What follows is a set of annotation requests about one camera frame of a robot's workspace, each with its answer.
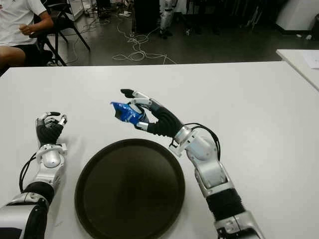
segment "robotic hand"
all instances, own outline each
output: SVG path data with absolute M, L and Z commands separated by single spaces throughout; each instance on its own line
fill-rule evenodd
M 187 157 L 195 166 L 195 177 L 206 198 L 209 209 L 215 217 L 215 228 L 220 239 L 243 238 L 264 239 L 254 217 L 246 211 L 241 203 L 230 177 L 220 163 L 220 145 L 218 137 L 208 128 L 198 123 L 189 128 L 164 106 L 154 99 L 129 89 L 121 92 L 131 101 L 128 104 L 112 102 L 116 114 L 121 121 L 132 123 L 135 128 L 153 134 L 168 136 L 173 141 L 169 148 L 177 156 L 186 150 Z M 158 119 L 149 123 L 145 110 Z M 198 135 L 198 128 L 211 134 L 213 141 Z
M 20 174 L 21 193 L 0 208 L 0 238 L 43 239 L 47 212 L 60 184 L 66 145 L 57 145 L 65 124 L 66 115 L 60 121 L 49 116 L 57 112 L 46 112 L 36 120 L 36 135 L 39 150 L 25 164 Z M 30 162 L 37 159 L 40 170 L 32 182 L 23 189 L 23 179 Z

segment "gray floor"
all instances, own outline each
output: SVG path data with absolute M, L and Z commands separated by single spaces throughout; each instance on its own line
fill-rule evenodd
M 78 29 L 91 23 L 94 18 L 82 16 L 77 21 Z M 131 19 L 122 23 L 113 16 L 110 23 L 98 24 L 89 32 L 83 33 L 83 37 L 91 46 L 89 52 L 80 40 L 75 47 L 76 36 L 69 35 L 69 43 L 60 37 L 59 53 L 65 62 L 72 66 L 90 65 L 151 65 L 163 64 L 164 57 L 159 59 L 144 59 L 142 61 L 114 60 L 112 56 L 117 54 L 129 55 L 133 53 L 132 43 L 128 43 L 123 34 L 117 31 L 117 26 L 123 32 L 129 33 Z M 162 54 L 170 57 L 177 64 L 191 63 L 217 63 L 217 62 L 248 62 L 248 61 L 279 61 L 280 57 L 275 53 L 276 49 L 319 49 L 319 41 L 309 41 L 303 36 L 282 35 L 270 26 L 257 26 L 254 32 L 246 28 L 223 28 L 220 35 L 212 33 L 209 26 L 204 26 L 202 34 L 192 32 L 185 35 L 185 27 L 182 22 L 174 22 L 171 27 L 173 36 L 167 40 L 161 39 L 158 33 L 152 33 L 149 41 L 142 44 L 142 49 L 147 53 Z

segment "white table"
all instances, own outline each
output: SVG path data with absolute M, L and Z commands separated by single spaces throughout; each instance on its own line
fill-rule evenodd
M 276 53 L 319 91 L 319 70 L 310 68 L 302 55 L 303 51 L 311 50 L 279 49 Z
M 49 212 L 46 238 L 90 238 L 77 221 L 74 190 L 101 148 L 125 138 L 168 146 L 114 117 L 110 101 L 136 89 L 183 122 L 201 122 L 221 141 L 221 161 L 268 239 L 317 238 L 319 94 L 286 62 L 175 66 L 16 68 L 0 78 L 0 204 L 18 194 L 18 175 L 36 151 L 34 120 L 60 111 L 69 121 L 66 180 Z M 183 155 L 185 201 L 164 239 L 217 238 L 206 201 Z M 36 173 L 32 165 L 26 183 Z

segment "white cable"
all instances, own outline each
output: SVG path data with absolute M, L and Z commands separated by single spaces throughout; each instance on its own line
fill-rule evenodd
M 125 32 L 122 32 L 119 28 L 120 24 L 123 22 L 123 20 L 121 20 L 119 22 L 119 24 L 117 25 L 117 30 L 119 33 L 123 34 L 125 38 L 128 39 L 128 43 L 133 43 L 133 50 L 134 52 L 131 53 L 128 56 L 125 56 L 124 54 L 118 54 L 112 57 L 112 59 L 114 60 L 130 60 L 130 61 L 142 61 L 145 58 L 149 58 L 149 59 L 157 59 L 157 58 L 162 58 L 164 57 L 164 61 L 163 61 L 163 65 L 165 64 L 166 59 L 170 60 L 172 63 L 177 64 L 176 62 L 174 62 L 172 59 L 170 59 L 167 54 L 162 55 L 162 54 L 156 54 L 156 53 L 147 53 L 146 51 L 141 49 L 141 45 L 143 43 L 146 43 L 149 41 L 149 35 L 151 33 L 153 33 L 154 31 L 156 31 L 158 29 L 158 27 L 156 29 L 154 29 L 153 31 L 149 32 L 147 35 L 137 35 L 135 37 L 128 37 L 126 36 Z
M 83 26 L 83 29 L 82 29 L 82 31 L 80 32 L 80 34 L 85 33 L 85 32 L 95 31 L 97 26 L 106 25 L 106 24 L 109 24 L 109 23 L 110 23 L 110 21 L 108 21 L 108 20 L 104 20 L 103 22 L 100 22 L 100 21 L 96 22 L 96 20 L 97 20 L 97 18 L 94 19 L 90 24 Z M 71 61 L 68 61 L 68 62 L 66 62 L 65 64 L 69 64 L 69 63 L 76 62 L 76 61 L 79 59 L 79 56 L 78 56 L 78 54 L 76 53 L 76 50 L 75 50 L 75 45 L 76 45 L 76 43 L 78 42 L 79 39 L 80 39 L 80 38 L 79 38 L 79 36 L 78 36 L 78 37 L 76 38 L 75 42 L 73 43 L 73 53 L 74 53 L 74 55 L 75 55 L 75 59 L 74 59 L 74 60 L 71 60 Z

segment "blue plastic wrapper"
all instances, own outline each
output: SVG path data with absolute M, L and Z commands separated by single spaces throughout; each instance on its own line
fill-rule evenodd
M 115 109 L 115 117 L 123 122 L 130 122 L 136 126 L 140 121 L 148 122 L 145 112 L 141 114 L 133 110 L 129 104 L 111 102 Z

